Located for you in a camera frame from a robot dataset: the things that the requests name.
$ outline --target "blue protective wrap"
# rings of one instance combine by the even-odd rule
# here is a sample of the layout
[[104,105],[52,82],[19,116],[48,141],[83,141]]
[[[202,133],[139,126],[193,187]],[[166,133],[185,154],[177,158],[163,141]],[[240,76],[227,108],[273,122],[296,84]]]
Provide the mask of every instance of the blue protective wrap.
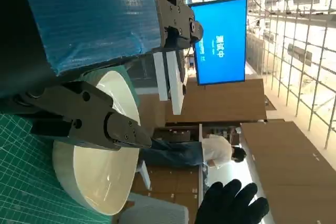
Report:
[[28,0],[56,75],[160,47],[155,0]]

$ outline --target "blue screen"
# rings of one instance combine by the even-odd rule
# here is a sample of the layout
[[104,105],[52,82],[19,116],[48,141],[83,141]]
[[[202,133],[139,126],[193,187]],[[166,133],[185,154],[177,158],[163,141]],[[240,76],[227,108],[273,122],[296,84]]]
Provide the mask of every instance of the blue screen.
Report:
[[191,7],[204,30],[195,45],[200,85],[245,80],[246,1]]

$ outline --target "black glove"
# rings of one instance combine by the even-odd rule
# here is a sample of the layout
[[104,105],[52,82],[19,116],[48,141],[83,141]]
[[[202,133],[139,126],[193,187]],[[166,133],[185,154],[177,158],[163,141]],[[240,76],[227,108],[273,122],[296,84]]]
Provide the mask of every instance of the black glove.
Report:
[[255,183],[248,184],[241,191],[241,182],[232,180],[223,187],[214,183],[206,192],[196,215],[195,224],[258,224],[269,212],[268,201],[259,198],[251,205],[257,194]]

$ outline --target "robotic arm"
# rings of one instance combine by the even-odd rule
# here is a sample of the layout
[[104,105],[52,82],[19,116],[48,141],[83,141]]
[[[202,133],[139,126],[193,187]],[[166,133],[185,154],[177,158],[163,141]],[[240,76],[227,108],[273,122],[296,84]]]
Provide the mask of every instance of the robotic arm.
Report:
[[150,147],[138,123],[86,82],[97,68],[189,48],[203,29],[176,0],[2,0],[0,111],[31,133],[90,148]]

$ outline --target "black hair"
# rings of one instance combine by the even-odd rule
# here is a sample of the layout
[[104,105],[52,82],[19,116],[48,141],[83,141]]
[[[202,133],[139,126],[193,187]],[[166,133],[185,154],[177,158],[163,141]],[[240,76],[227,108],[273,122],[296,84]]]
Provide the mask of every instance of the black hair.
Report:
[[235,158],[235,162],[242,162],[246,157],[246,152],[244,151],[244,149],[236,146],[232,146],[232,148],[234,149],[232,157]]

